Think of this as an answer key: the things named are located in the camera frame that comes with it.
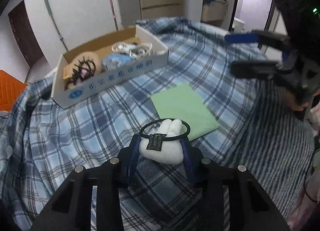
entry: black hair clip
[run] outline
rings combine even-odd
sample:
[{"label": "black hair clip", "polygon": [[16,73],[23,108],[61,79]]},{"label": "black hair clip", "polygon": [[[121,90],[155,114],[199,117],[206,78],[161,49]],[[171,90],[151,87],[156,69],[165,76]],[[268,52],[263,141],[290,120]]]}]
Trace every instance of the black hair clip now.
[{"label": "black hair clip", "polygon": [[[73,86],[75,86],[78,82],[78,80],[80,80],[81,82],[84,80],[87,80],[91,77],[94,76],[94,73],[96,72],[96,65],[93,62],[93,60],[84,60],[84,56],[83,56],[83,61],[79,60],[79,65],[74,64],[78,69],[72,69],[73,75],[71,78],[69,78],[67,80],[66,83],[66,87],[65,90],[67,90],[70,84],[73,84]],[[82,76],[82,70],[86,70],[87,73],[85,74],[85,76]]]}]

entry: plaid blanket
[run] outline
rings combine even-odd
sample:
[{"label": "plaid blanket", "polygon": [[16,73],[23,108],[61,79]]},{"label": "plaid blanket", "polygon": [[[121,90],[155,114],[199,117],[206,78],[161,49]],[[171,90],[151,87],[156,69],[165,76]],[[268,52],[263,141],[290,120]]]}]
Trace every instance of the plaid blanket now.
[{"label": "plaid blanket", "polygon": [[[161,90],[188,83],[217,118],[219,129],[192,142],[204,156],[226,164],[237,151],[261,87],[255,80],[236,80],[228,65],[234,60],[265,57],[249,45],[227,46],[220,35],[182,18],[138,23],[169,46],[168,66],[66,110],[49,98],[52,77],[46,78],[28,86],[12,111],[0,117],[0,194],[22,230],[30,228],[74,167],[101,165],[128,146],[143,125],[159,118],[150,95]],[[7,156],[7,146],[12,147],[12,156]],[[200,195],[188,186],[182,165],[160,165],[140,158],[132,185],[119,191],[124,228],[158,230]],[[94,190],[93,230],[95,196]]]}]

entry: white plush toy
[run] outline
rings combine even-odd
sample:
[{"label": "white plush toy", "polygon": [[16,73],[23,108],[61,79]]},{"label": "white plush toy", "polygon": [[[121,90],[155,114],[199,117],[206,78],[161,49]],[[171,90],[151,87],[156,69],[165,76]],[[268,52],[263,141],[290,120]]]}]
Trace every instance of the white plush toy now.
[{"label": "white plush toy", "polygon": [[[182,122],[179,119],[164,120],[156,133],[167,134],[166,137],[174,137],[181,134]],[[140,142],[140,155],[164,164],[180,164],[183,161],[183,151],[179,140],[162,142],[161,151],[147,150],[149,139],[142,138]]]}]

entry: orange mat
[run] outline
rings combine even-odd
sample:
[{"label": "orange mat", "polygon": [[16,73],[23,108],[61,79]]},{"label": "orange mat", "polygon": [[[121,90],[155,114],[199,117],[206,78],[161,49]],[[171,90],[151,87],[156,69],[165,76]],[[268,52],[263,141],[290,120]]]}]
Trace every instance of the orange mat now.
[{"label": "orange mat", "polygon": [[27,84],[0,70],[0,111],[10,111],[13,103],[26,86]]}]

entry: cardboard box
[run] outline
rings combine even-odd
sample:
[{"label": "cardboard box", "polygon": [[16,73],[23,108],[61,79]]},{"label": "cardboard box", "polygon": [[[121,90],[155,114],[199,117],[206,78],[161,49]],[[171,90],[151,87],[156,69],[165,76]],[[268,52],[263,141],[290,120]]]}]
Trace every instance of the cardboard box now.
[{"label": "cardboard box", "polygon": [[[150,42],[152,43],[153,54],[130,64],[125,64],[120,68],[107,70],[106,72],[81,82],[72,89],[65,90],[66,82],[63,79],[63,69],[65,66],[67,66],[77,55],[85,51],[95,52],[98,54],[99,58],[103,60],[105,56],[113,53],[111,46],[118,41],[127,43]],[[156,36],[138,25],[106,34],[61,55],[57,66],[57,72],[53,79],[51,98],[60,107],[68,108],[115,84],[161,66],[166,66],[168,64],[168,55],[168,47]]]}]

